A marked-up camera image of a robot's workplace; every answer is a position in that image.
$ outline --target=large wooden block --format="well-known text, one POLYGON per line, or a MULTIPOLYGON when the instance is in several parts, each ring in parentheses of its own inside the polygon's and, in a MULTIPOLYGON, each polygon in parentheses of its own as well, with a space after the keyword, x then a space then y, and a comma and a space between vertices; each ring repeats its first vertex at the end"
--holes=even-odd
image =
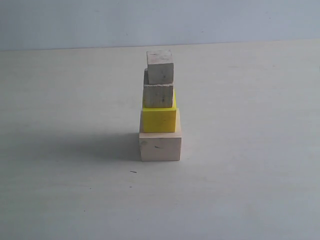
POLYGON ((148 83, 148 70, 144 70, 143 105, 146 108, 171 108, 173 105, 174 85, 172 83, 148 83))
POLYGON ((170 50, 147 51, 149 84, 173 84, 174 60, 170 50))
POLYGON ((176 131, 177 103, 173 91, 172 107, 142 106, 143 129, 145 133, 173 133, 176 131))
POLYGON ((175 119, 175 132, 145 133, 143 117, 140 117, 139 142, 142 161, 180 160, 182 131, 179 110, 176 111, 175 119))

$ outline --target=unpainted wooden block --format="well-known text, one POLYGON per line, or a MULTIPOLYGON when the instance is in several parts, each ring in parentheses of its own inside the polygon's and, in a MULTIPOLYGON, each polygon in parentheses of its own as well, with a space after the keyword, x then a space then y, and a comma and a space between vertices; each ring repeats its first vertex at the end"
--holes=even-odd
POLYGON ((170 50, 147 51, 149 84, 173 84, 174 60, 170 50))
POLYGON ((176 131, 177 103, 173 91, 172 107, 144 107, 142 118, 144 133, 173 133, 176 131))
POLYGON ((180 112, 176 111, 176 131, 145 133, 143 117, 140 117, 139 143, 142 161, 179 161, 182 130, 180 112))
POLYGON ((173 105, 174 85, 168 84, 147 84, 148 70, 144 71, 143 80, 143 106, 145 108, 171 108, 173 105))

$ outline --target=block tower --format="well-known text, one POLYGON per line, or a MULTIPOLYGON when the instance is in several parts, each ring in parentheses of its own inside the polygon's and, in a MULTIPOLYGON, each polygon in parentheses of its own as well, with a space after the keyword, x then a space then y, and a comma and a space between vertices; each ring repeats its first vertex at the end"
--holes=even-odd
POLYGON ((148 51, 144 70, 140 151, 142 161, 179 161, 182 132, 170 50, 148 51))

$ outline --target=stacked blocks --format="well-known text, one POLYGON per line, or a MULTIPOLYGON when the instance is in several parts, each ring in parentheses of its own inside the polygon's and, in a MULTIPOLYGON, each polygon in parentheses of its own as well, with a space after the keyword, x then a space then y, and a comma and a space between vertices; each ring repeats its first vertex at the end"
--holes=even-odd
POLYGON ((182 132, 170 50, 148 51, 144 70, 140 151, 142 161, 179 161, 182 132))

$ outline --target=small wooden cube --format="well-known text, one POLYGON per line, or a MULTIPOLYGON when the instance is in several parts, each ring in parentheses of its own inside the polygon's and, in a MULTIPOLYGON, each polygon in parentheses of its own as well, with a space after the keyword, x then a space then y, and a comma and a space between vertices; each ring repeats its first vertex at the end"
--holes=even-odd
POLYGON ((173 91, 172 107, 142 106, 144 133, 173 133, 176 131, 176 95, 173 91))
POLYGON ((171 108, 173 105, 174 85, 148 84, 148 70, 144 70, 143 106, 145 108, 171 108))
POLYGON ((139 143, 142 161, 179 161, 182 143, 180 112, 176 111, 175 132, 145 133, 141 115, 139 143))
POLYGON ((173 84, 174 61, 170 50, 147 51, 149 84, 173 84))

